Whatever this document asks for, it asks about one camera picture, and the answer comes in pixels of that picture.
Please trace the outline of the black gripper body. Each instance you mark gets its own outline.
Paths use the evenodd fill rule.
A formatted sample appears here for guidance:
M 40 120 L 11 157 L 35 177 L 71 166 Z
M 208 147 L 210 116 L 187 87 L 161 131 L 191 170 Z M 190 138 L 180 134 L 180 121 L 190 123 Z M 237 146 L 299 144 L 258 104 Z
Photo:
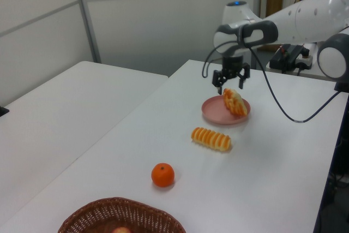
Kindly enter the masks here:
M 242 78 L 243 56 L 224 57 L 222 59 L 222 75 L 224 79 Z

